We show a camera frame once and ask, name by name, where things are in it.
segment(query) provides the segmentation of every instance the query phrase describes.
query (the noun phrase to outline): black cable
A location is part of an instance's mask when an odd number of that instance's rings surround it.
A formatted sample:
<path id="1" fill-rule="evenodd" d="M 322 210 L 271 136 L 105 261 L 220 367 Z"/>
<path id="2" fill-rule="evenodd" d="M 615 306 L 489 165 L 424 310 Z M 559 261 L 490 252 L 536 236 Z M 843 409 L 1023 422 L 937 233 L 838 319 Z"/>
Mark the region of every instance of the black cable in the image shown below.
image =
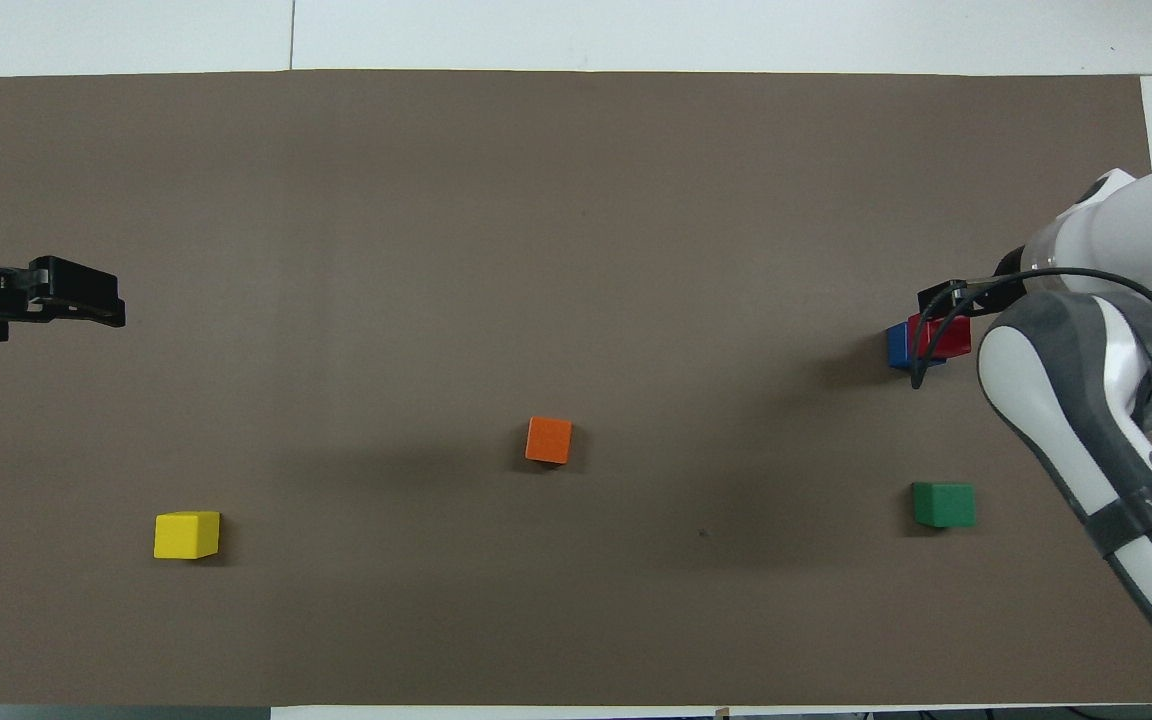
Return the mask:
<path id="1" fill-rule="evenodd" d="M 1147 300 L 1152 304 L 1152 290 L 1146 286 L 1135 282 L 1130 278 L 1124 278 L 1123 275 L 1115 273 L 1107 273 L 1105 270 L 1092 270 L 1092 268 L 1040 268 L 1040 270 L 1024 270 L 1021 273 L 1011 273 L 1010 275 L 1002 275 L 1000 278 L 993 279 L 983 288 L 978 288 L 969 295 L 964 296 L 963 300 L 957 302 L 955 306 L 952 306 L 950 311 L 941 318 L 941 324 L 938 325 L 935 332 L 932 333 L 931 341 L 927 342 L 927 350 L 923 355 L 916 354 L 918 350 L 918 340 L 923 336 L 923 328 L 927 327 L 929 314 L 933 306 L 940 304 L 942 300 L 950 296 L 953 291 L 961 290 L 961 288 L 967 287 L 967 283 L 954 283 L 946 286 L 941 291 L 935 294 L 935 297 L 923 309 L 922 313 L 918 314 L 918 325 L 915 327 L 914 338 L 910 342 L 914 347 L 910 348 L 910 355 L 912 355 L 909 365 L 909 384 L 911 388 L 918 389 L 923 386 L 923 376 L 927 373 L 929 366 L 931 366 L 931 361 L 933 355 L 937 354 L 937 346 L 941 342 L 941 338 L 945 336 L 945 332 L 950 327 L 952 320 L 956 316 L 963 314 L 965 311 L 972 309 L 972 304 L 984 295 L 984 293 L 993 290 L 998 286 L 1005 286 L 1014 282 L 1026 281 L 1029 278 L 1038 278 L 1043 275 L 1083 275 L 1089 278 L 1101 279 L 1106 282 L 1112 282 L 1115 285 L 1121 285 L 1129 290 L 1137 291 L 1144 300 Z"/>
<path id="2" fill-rule="evenodd" d="M 1107 717 L 1097 717 L 1097 715 L 1085 714 L 1085 712 L 1083 712 L 1082 710 L 1076 708 L 1076 707 L 1066 707 L 1064 710 L 1069 710 L 1075 715 L 1085 717 L 1085 719 L 1087 719 L 1087 720 L 1109 720 Z"/>

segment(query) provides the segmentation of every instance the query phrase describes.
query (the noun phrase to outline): brown mat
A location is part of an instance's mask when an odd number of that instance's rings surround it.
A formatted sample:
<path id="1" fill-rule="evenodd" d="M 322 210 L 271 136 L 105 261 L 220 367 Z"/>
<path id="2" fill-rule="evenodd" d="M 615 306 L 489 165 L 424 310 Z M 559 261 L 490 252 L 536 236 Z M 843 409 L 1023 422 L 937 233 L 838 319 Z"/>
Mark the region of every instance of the brown mat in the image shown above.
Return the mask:
<path id="1" fill-rule="evenodd" d="M 1136 78 L 0 79 L 0 264 L 129 318 L 0 344 L 0 702 L 1152 702 L 973 359 L 882 363 L 1111 167 Z"/>

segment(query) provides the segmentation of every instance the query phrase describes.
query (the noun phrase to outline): wooden block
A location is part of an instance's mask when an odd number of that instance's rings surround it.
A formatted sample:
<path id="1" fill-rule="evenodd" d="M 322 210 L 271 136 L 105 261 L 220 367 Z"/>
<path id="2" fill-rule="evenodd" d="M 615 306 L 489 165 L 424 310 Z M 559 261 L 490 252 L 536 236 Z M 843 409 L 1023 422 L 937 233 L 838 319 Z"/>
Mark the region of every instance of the wooden block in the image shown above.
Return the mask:
<path id="1" fill-rule="evenodd" d="M 526 424 L 526 460 L 539 460 L 562 465 L 573 445 L 571 420 L 532 418 Z"/>
<path id="2" fill-rule="evenodd" d="M 197 560 L 220 551 L 220 511 L 168 511 L 154 518 L 154 558 Z"/>
<path id="3" fill-rule="evenodd" d="M 914 364 L 914 357 L 909 354 L 909 338 L 914 334 L 914 328 L 909 327 L 909 323 L 896 323 L 892 327 L 887 328 L 887 366 L 895 367 L 896 370 L 908 370 L 910 365 Z M 927 348 L 927 343 L 923 346 L 924 350 Z M 927 365 L 942 365 L 945 359 L 930 359 Z"/>
<path id="4" fill-rule="evenodd" d="M 975 492 L 964 483 L 915 483 L 914 520 L 932 528 L 975 525 Z"/>
<path id="5" fill-rule="evenodd" d="M 932 343 L 932 336 L 937 329 L 940 329 L 941 323 L 945 320 L 935 319 L 923 324 L 923 338 L 918 338 L 918 350 L 916 350 L 919 356 L 927 354 L 927 346 Z M 909 319 L 905 320 L 905 326 L 909 328 L 905 338 L 914 338 L 914 333 L 918 331 L 918 316 L 910 314 Z M 950 357 L 967 355 L 971 351 L 972 318 L 960 314 L 950 320 L 950 327 L 941 336 L 941 342 L 937 343 L 935 353 L 932 356 L 938 361 L 947 361 Z"/>

